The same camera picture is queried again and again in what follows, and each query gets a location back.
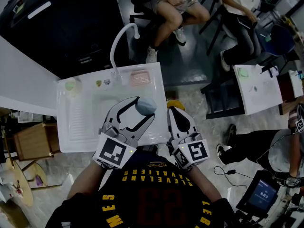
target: seated person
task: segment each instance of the seated person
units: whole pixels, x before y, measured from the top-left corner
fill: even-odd
[[[180,43],[185,43],[183,26],[201,24],[210,19],[209,12],[197,0],[150,0],[143,5],[166,19],[158,28],[156,37],[148,48],[146,63],[157,61],[157,51],[160,44],[172,32]],[[183,21],[181,15],[184,12],[187,12],[189,16]]]
[[[217,228],[232,210],[197,166],[179,169],[157,155],[157,146],[138,147],[99,190],[105,172],[92,161],[46,228]]]
[[[251,26],[257,17],[251,11],[258,8],[261,0],[222,0],[228,13],[224,15],[224,24],[236,37],[237,45],[229,50],[221,51],[220,58],[223,69],[228,72],[230,67],[256,58],[261,53],[256,32]]]
[[[295,133],[296,120],[295,111],[291,111],[289,129],[238,135],[236,126],[232,124],[227,146],[219,144],[217,155],[224,165],[241,162],[247,158],[277,177],[304,177],[304,132]]]

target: black pants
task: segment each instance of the black pants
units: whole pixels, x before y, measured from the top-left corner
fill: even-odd
[[[261,46],[254,29],[248,29],[238,22],[238,17],[252,24],[246,16],[233,13],[224,15],[224,24],[237,38],[237,45],[224,52],[224,60],[228,65],[245,63],[261,54]]]
[[[229,139],[228,146],[232,148],[222,154],[221,160],[224,164],[241,162],[245,158],[257,163],[261,157],[270,148],[270,144],[279,130],[255,131],[248,134],[239,134]],[[275,173],[268,160],[269,152],[258,159],[264,169]]]

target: monitor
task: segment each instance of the monitor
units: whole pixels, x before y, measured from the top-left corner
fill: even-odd
[[[257,171],[237,209],[259,218],[266,218],[279,189],[280,185],[272,179],[271,173]]]

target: blue chair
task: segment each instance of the blue chair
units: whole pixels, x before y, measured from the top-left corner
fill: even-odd
[[[268,34],[271,34],[271,40],[269,42],[267,42],[265,38],[265,36],[267,36]],[[263,50],[266,53],[270,54],[270,56],[261,63],[259,63],[259,65],[261,66],[267,65],[268,68],[272,67],[270,63],[274,61],[276,58],[280,56],[284,56],[284,59],[288,58],[286,55],[288,55],[291,51],[293,51],[295,47],[295,42],[292,34],[288,31],[288,29],[280,25],[274,25],[271,28],[270,33],[265,33],[264,30],[258,29],[257,37],[259,39],[259,42]]]

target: white faucet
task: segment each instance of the white faucet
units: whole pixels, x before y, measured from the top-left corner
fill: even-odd
[[[137,25],[134,24],[134,23],[130,23],[128,25],[126,25],[125,27],[123,27],[121,29],[121,31],[119,31],[118,35],[116,36],[113,44],[112,44],[112,47],[111,47],[111,52],[110,52],[110,61],[111,61],[111,64],[115,70],[115,77],[119,76],[119,72],[118,72],[118,69],[117,69],[117,66],[114,62],[114,53],[115,53],[115,49],[116,49],[116,46],[117,46],[117,43],[120,39],[120,37],[123,35],[123,33],[130,27],[134,27],[134,38],[135,39],[138,39],[140,37],[139,33],[138,33],[138,28],[137,28]]]

